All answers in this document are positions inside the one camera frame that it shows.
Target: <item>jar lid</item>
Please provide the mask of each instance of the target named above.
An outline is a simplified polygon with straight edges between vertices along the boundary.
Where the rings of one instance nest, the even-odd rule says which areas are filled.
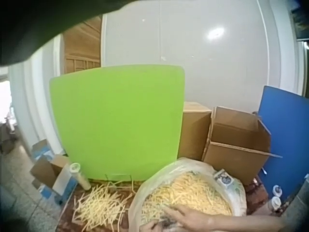
[[[279,198],[279,197],[273,197],[273,198],[271,199],[271,205],[272,205],[272,207],[274,208],[274,210],[279,209],[280,206],[281,206],[281,200],[280,200],[280,198]]]
[[[282,195],[281,187],[279,185],[274,185],[274,187],[272,188],[272,193],[276,197],[281,197],[281,195]]]
[[[79,163],[73,163],[70,165],[70,173],[78,173],[81,170],[81,165]]]

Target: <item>open cardboard box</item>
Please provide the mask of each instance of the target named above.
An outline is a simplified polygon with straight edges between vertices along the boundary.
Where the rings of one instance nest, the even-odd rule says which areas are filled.
[[[211,110],[196,102],[185,102],[178,157],[202,160],[211,123]]]
[[[253,114],[216,107],[212,113],[210,142],[203,161],[225,169],[243,184],[256,177],[269,157],[271,135]]]
[[[77,184],[69,166],[68,157],[55,155],[49,162],[46,156],[41,156],[30,170],[35,178],[32,182],[34,187],[47,199],[55,193],[58,204],[66,202]]]

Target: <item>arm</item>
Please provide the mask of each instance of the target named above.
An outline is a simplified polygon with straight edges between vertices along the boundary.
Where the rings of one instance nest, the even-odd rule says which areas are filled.
[[[279,232],[284,224],[279,217],[272,216],[244,216],[232,217],[212,216],[213,230],[229,232]]]
[[[192,232],[281,232],[284,229],[279,217],[208,215],[183,205],[164,208],[164,211]]]

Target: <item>plastic container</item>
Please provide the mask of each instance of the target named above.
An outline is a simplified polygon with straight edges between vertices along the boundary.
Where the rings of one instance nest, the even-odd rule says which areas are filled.
[[[89,180],[82,174],[81,165],[79,163],[71,164],[70,172],[72,176],[77,180],[77,182],[83,187],[83,189],[91,189],[91,184],[89,183]]]
[[[279,197],[273,197],[261,208],[256,210],[252,215],[270,215],[274,211],[278,210],[281,206],[281,200]]]
[[[272,193],[276,197],[281,197],[281,195],[282,195],[281,187],[279,185],[274,185],[274,187],[272,188]]]

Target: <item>floor tile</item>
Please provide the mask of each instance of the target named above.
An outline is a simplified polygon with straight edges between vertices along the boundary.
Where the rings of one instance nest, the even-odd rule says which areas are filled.
[[[5,187],[9,193],[16,197],[9,218],[22,218],[25,221],[28,221],[37,204],[14,181],[6,184]]]
[[[31,232],[55,232],[58,221],[37,208],[30,221],[29,229]]]
[[[10,181],[12,178],[12,174],[7,168],[4,161],[2,161],[2,156],[0,156],[0,184],[5,184],[6,182]]]
[[[59,220],[62,208],[59,205],[57,205],[53,201],[53,199],[46,200],[45,198],[42,198],[39,202],[38,207],[44,210],[48,215],[52,216],[54,219]]]
[[[23,147],[17,144],[16,148],[2,159],[2,162],[18,185],[20,185],[34,202],[38,203],[42,196],[31,184],[34,177],[29,172],[33,166],[33,162]]]

